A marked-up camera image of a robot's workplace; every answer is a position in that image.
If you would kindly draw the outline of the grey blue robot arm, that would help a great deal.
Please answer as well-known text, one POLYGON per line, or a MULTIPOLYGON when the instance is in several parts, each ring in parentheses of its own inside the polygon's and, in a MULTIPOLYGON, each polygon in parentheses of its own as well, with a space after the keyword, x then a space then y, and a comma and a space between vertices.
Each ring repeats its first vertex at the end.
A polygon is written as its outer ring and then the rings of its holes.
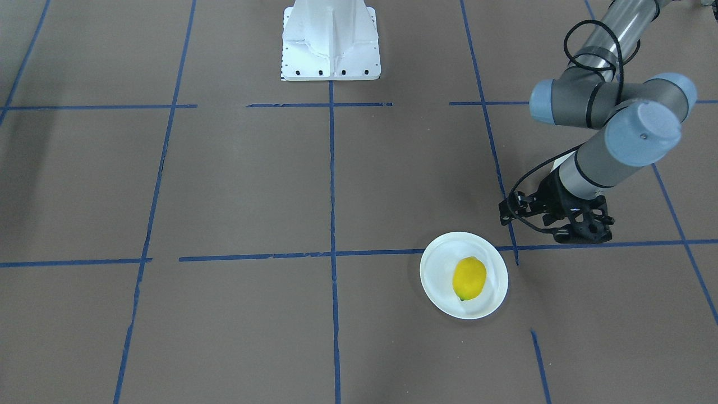
POLYGON ((697 102, 695 84, 664 72, 626 84, 625 66, 639 40, 667 1, 613 1, 602 20, 580 21, 594 31, 572 53, 564 43, 567 68, 558 79, 542 80, 529 99, 531 117, 554 126, 596 130, 594 136, 550 159, 554 168, 538 189, 524 195, 515 187, 501 206, 502 223, 541 215, 539 233, 565 245, 610 241, 614 218, 605 191, 656 163, 682 138, 682 123, 697 102))

